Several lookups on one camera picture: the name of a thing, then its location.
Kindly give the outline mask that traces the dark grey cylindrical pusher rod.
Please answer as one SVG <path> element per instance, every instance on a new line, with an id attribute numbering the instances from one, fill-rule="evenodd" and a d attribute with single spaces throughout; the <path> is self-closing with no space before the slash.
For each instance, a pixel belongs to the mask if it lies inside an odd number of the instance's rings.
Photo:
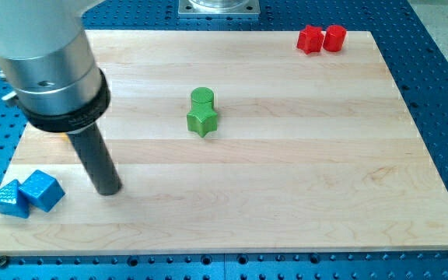
<path id="1" fill-rule="evenodd" d="M 68 133 L 68 138 L 96 192 L 103 196 L 116 194 L 122 187 L 121 179 L 96 123 Z"/>

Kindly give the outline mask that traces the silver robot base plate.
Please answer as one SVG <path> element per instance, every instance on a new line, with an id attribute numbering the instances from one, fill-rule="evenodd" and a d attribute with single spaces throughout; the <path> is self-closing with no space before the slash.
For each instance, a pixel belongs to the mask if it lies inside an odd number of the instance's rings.
<path id="1" fill-rule="evenodd" d="M 179 0 L 180 18 L 257 18 L 261 14 L 259 0 Z"/>

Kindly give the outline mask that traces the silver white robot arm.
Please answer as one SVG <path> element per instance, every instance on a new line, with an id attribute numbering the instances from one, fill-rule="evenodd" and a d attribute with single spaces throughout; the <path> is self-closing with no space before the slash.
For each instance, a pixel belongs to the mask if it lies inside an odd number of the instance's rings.
<path id="1" fill-rule="evenodd" d="M 101 195 L 122 186 L 96 126 L 110 104 L 82 14 L 100 0 L 0 1 L 0 69 L 15 104 L 42 131 L 64 132 Z"/>

